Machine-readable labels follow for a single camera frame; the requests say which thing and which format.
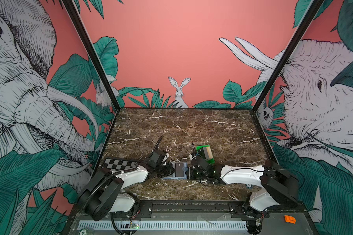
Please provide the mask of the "green plastic card tray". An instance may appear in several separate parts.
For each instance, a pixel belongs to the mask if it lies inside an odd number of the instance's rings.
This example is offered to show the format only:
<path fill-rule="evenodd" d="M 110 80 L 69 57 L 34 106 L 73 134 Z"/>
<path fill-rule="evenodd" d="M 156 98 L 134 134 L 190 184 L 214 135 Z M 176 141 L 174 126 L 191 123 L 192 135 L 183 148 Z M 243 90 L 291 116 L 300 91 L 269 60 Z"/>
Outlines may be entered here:
<path fill-rule="evenodd" d="M 205 146 L 197 146 L 196 147 L 197 154 L 205 159 L 209 164 L 214 164 L 215 160 L 212 154 L 211 147 L 209 145 Z"/>

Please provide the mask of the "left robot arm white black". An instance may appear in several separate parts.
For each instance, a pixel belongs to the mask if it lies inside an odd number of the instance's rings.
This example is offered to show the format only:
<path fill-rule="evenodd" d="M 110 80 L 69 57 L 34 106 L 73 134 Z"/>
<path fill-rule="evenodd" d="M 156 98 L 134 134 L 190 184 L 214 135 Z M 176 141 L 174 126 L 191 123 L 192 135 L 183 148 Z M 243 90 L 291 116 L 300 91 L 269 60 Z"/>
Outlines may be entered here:
<path fill-rule="evenodd" d="M 113 212 L 137 214 L 136 197 L 123 192 L 123 189 L 156 177 L 172 175 L 175 170 L 168 157 L 165 151 L 153 150 L 144 162 L 136 163 L 132 168 L 115 172 L 102 168 L 77 198 L 81 213 L 95 221 Z"/>

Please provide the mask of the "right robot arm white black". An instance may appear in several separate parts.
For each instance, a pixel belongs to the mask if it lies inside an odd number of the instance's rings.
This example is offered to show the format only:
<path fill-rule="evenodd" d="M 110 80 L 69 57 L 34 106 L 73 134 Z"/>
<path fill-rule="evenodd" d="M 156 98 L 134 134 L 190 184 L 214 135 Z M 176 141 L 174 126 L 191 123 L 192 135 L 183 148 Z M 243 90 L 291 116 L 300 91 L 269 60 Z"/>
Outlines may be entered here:
<path fill-rule="evenodd" d="M 258 186 L 260 190 L 249 193 L 240 213 L 260 218 L 272 206 L 296 207 L 298 204 L 299 180 L 274 161 L 266 160 L 263 165 L 239 167 L 209 164 L 194 156 L 186 170 L 189 180 L 206 180 L 212 185 L 244 184 Z"/>

